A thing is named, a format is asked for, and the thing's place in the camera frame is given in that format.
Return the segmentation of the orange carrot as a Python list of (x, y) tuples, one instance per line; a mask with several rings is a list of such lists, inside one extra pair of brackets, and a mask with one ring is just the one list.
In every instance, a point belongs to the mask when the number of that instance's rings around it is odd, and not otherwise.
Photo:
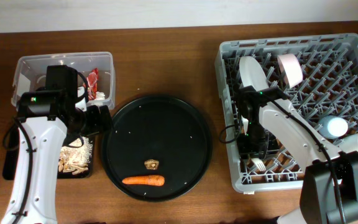
[(126, 185), (150, 185), (161, 187), (165, 183), (165, 178), (161, 175), (143, 175), (126, 177), (122, 180), (123, 184)]

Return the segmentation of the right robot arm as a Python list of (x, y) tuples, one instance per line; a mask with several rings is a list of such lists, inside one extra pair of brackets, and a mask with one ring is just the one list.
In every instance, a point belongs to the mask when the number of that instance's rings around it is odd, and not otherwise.
[(358, 221), (358, 151), (346, 152), (319, 134), (278, 88), (241, 88), (235, 95), (249, 146), (272, 133), (304, 173), (300, 205), (276, 223), (351, 223)]

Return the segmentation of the blue cup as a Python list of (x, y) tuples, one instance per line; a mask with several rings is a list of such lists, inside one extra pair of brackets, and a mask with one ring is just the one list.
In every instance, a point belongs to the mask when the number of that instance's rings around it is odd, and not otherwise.
[(345, 119), (333, 115), (321, 118), (318, 124), (321, 125), (318, 132), (326, 139), (339, 138), (345, 135), (349, 128)]

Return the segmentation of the grey plate with rice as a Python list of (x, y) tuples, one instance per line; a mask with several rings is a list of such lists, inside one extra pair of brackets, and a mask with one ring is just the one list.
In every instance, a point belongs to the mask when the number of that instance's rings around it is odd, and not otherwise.
[(251, 56), (241, 57), (239, 72), (243, 87), (252, 86), (256, 91), (269, 87), (265, 73), (255, 58)]

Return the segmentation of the white plastic fork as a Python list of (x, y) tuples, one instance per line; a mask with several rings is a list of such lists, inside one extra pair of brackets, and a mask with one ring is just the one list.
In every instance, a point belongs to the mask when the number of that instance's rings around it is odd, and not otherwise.
[[(247, 118), (244, 118), (241, 116), (241, 122), (242, 122), (242, 128), (244, 130), (244, 134), (247, 135), (248, 132), (248, 125), (249, 125), (249, 120)], [(259, 171), (266, 171), (266, 166), (264, 164), (264, 162), (259, 159), (258, 157), (252, 157), (251, 155), (248, 155), (248, 158), (250, 159), (250, 161), (256, 166), (256, 168)]]

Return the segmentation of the brown food chunk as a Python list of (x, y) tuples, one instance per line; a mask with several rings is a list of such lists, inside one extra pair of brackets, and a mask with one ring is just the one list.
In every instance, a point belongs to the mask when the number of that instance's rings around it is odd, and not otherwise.
[(154, 159), (149, 159), (144, 162), (144, 165), (147, 170), (157, 170), (159, 167), (159, 161)]

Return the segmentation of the pink bowl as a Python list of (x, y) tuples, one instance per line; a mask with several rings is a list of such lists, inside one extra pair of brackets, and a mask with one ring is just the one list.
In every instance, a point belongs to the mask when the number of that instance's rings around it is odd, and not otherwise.
[(278, 65), (281, 72), (284, 72), (285, 83), (293, 88), (303, 80), (301, 65), (294, 54), (277, 56)]

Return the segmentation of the white tissue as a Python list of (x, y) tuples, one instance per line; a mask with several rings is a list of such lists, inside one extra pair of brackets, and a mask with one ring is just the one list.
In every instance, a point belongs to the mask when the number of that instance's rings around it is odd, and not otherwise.
[(106, 99), (106, 95), (103, 92), (97, 91), (95, 94), (95, 100), (105, 100)]

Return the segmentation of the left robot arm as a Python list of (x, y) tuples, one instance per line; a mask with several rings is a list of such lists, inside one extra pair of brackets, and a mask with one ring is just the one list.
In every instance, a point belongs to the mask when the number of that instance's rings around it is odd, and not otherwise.
[(14, 185), (2, 223), (56, 223), (55, 191), (61, 148), (77, 138), (111, 130), (107, 106), (79, 106), (84, 76), (67, 65), (47, 67), (42, 88), (25, 92), (16, 104), (19, 154)]

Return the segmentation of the red snack wrapper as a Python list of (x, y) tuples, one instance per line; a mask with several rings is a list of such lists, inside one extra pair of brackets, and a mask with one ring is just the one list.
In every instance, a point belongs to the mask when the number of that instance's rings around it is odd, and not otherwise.
[(96, 92), (98, 91), (99, 70), (97, 68), (93, 69), (86, 77), (86, 80), (88, 82), (88, 99), (95, 100)]

